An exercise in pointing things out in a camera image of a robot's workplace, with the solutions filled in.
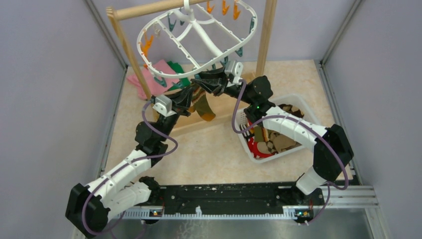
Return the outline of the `olive striped sock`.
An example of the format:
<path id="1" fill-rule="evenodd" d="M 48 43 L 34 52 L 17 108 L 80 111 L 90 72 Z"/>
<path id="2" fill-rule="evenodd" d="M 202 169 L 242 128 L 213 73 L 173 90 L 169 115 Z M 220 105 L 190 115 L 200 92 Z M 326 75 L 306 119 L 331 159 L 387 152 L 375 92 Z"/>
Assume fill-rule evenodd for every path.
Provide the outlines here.
<path id="1" fill-rule="evenodd" d="M 197 112 L 201 119 L 204 121 L 212 121 L 216 115 L 212 111 L 206 97 L 206 91 L 199 87 L 193 94 L 191 103 L 191 112 Z"/>

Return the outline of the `white oval clip hanger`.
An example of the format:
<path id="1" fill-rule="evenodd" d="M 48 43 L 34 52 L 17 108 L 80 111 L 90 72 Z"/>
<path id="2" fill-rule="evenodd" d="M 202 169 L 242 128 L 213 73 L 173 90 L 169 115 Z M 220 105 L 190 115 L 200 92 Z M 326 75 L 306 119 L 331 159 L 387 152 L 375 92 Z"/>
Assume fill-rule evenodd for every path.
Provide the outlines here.
<path id="1" fill-rule="evenodd" d="M 233 11 L 234 20 L 242 13 L 250 18 L 249 28 L 244 31 L 243 37 L 236 35 L 235 31 L 215 18 L 210 8 L 199 4 L 188 5 L 186 1 L 182 7 L 173 7 L 152 19 L 142 28 L 137 38 L 138 53 L 144 61 L 142 68 L 159 79 L 182 79 L 205 71 L 216 63 L 225 66 L 231 54 L 242 57 L 244 45 L 256 33 L 258 18 L 255 10 L 242 0 L 233 2 Z M 193 65 L 193 69 L 186 73 L 170 74 L 156 68 L 148 57 L 153 37 L 147 37 L 147 33 L 152 30 L 167 36 Z"/>

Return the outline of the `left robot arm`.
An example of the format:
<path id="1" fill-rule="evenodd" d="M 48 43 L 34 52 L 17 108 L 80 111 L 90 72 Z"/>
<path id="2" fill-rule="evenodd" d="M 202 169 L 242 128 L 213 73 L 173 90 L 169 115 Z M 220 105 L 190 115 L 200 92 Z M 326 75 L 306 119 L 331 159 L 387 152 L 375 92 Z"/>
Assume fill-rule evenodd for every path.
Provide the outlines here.
<path id="1" fill-rule="evenodd" d="M 112 228 L 107 228 L 107 224 L 132 206 L 158 203 L 157 182 L 148 179 L 131 184 L 131 181 L 178 148 L 170 133 L 181 116 L 190 116 L 194 88 L 189 85 L 176 93 L 148 100 L 141 113 L 143 121 L 136 127 L 135 149 L 109 172 L 71 189 L 65 217 L 86 238 L 110 232 Z"/>

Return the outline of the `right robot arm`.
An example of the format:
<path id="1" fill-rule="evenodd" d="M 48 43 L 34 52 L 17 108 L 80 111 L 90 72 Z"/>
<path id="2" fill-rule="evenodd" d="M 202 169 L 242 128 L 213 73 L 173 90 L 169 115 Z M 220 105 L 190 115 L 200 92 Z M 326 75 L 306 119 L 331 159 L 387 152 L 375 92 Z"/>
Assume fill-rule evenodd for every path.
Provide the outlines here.
<path id="1" fill-rule="evenodd" d="M 337 189 L 347 189 L 349 179 L 345 167 L 354 153 L 341 126 L 317 125 L 286 112 L 269 100 L 273 92 L 266 76 L 250 82 L 244 79 L 235 82 L 220 68 L 201 72 L 199 78 L 192 81 L 214 96 L 226 94 L 235 98 L 233 117 L 240 102 L 247 103 L 244 113 L 251 126 L 259 125 L 282 134 L 314 154 L 312 166 L 295 182 L 292 199 L 296 204 L 305 205 L 312 199 L 312 192 L 323 184 L 333 186 L 340 174 L 344 177 L 344 186 Z"/>

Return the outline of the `green cloth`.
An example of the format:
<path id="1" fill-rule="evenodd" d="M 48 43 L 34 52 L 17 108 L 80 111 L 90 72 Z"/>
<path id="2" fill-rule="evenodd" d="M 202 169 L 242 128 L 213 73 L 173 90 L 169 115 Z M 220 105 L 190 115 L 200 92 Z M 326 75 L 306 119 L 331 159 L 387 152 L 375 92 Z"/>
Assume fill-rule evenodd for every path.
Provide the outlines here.
<path id="1" fill-rule="evenodd" d="M 177 73 L 177 74 L 183 74 L 184 73 L 184 70 L 179 63 L 167 61 L 167 64 L 175 73 Z M 170 86 L 170 88 L 167 90 L 167 92 L 183 89 L 183 88 L 185 88 L 189 85 L 190 85 L 190 81 L 189 81 L 188 78 L 169 79 L 168 86 Z"/>

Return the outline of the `pink cloth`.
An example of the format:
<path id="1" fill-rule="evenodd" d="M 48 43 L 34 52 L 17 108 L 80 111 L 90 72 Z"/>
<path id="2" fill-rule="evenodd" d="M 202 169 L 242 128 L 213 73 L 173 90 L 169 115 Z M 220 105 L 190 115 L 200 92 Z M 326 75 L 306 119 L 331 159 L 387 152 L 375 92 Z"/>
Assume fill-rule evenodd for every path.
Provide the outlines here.
<path id="1" fill-rule="evenodd" d="M 165 74 L 176 74 L 176 72 L 170 67 L 165 60 L 160 60 L 153 65 L 155 69 Z M 147 83 L 147 86 L 152 95 L 161 95 L 168 91 L 175 84 L 178 84 L 180 79 L 178 78 L 163 78 L 160 76 L 153 76 L 146 68 L 141 67 L 141 73 Z M 126 77 L 127 81 L 134 85 L 137 89 L 137 95 L 140 99 L 146 100 L 147 96 L 141 87 L 141 84 L 135 74 Z"/>

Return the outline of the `red white striped sock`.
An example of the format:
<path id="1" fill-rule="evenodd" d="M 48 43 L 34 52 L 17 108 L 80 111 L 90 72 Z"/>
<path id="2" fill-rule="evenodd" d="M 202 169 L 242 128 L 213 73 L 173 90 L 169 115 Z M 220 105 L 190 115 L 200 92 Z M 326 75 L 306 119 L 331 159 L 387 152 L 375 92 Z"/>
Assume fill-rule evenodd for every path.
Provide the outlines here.
<path id="1" fill-rule="evenodd" d="M 267 147 L 267 143 L 270 141 L 267 129 L 256 125 L 244 133 L 243 136 L 255 159 L 267 158 L 275 154 L 272 152 L 271 146 L 270 149 Z"/>

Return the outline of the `argyle brown sock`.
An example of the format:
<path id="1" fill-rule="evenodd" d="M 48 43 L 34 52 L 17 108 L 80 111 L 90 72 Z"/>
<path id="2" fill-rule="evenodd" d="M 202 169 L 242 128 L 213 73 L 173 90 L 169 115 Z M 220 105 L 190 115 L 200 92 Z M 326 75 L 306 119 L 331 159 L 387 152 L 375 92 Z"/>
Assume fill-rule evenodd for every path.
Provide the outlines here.
<path id="1" fill-rule="evenodd" d="M 266 150 L 267 154 L 274 155 L 274 154 L 279 153 L 279 144 L 278 144 L 277 141 L 269 140 L 269 141 L 266 142 L 265 145 L 266 145 L 266 148 L 267 148 L 267 150 Z"/>

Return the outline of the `tan ribbed sock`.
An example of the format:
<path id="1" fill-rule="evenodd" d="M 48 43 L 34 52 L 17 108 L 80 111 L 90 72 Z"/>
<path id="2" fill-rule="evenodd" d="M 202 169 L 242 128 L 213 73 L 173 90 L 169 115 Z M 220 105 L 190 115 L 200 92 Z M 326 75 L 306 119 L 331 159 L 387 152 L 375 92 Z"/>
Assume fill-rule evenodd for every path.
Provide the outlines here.
<path id="1" fill-rule="evenodd" d="M 291 138 L 283 134 L 279 134 L 275 131 L 272 131 L 270 133 L 270 139 L 273 144 L 272 149 L 271 149 L 272 154 L 281 153 L 281 152 L 290 150 L 292 148 L 301 146 L 300 143 L 292 140 Z"/>

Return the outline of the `white plastic laundry basket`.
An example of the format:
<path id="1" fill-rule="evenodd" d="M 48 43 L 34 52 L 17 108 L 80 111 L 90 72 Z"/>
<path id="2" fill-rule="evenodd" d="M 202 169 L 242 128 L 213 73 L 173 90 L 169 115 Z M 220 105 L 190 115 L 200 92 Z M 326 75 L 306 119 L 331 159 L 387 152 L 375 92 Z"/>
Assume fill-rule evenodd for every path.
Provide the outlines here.
<path id="1" fill-rule="evenodd" d="M 304 97 L 299 94 L 291 93 L 271 99 L 276 105 L 287 104 L 298 107 L 304 113 L 304 120 L 320 125 L 320 120 L 315 115 L 314 110 L 311 106 L 305 101 Z M 235 126 L 238 130 L 243 130 L 249 126 L 248 119 L 244 113 L 246 107 L 239 107 L 239 110 L 236 112 L 235 117 Z M 255 141 L 254 134 L 250 131 L 247 131 L 243 134 L 238 135 L 240 143 L 242 144 L 244 151 L 247 153 L 249 159 L 254 163 L 264 163 L 271 161 L 280 157 L 284 157 L 288 154 L 294 153 L 305 149 L 305 147 L 299 143 L 296 143 L 294 146 L 290 147 L 288 150 L 276 154 L 262 154 L 258 151 Z"/>

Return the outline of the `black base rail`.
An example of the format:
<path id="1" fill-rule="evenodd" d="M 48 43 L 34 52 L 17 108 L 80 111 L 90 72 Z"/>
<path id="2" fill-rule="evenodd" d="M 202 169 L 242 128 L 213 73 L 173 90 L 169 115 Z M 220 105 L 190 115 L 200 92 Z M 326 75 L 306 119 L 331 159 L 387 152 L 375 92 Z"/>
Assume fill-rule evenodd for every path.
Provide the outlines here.
<path id="1" fill-rule="evenodd" d="M 325 208 L 326 198 L 322 189 L 304 195 L 292 182 L 159 185 L 153 178 L 139 179 L 151 190 L 147 202 L 153 217 L 160 216 L 278 216 L 294 207 L 293 220 L 299 224 L 309 223 Z"/>

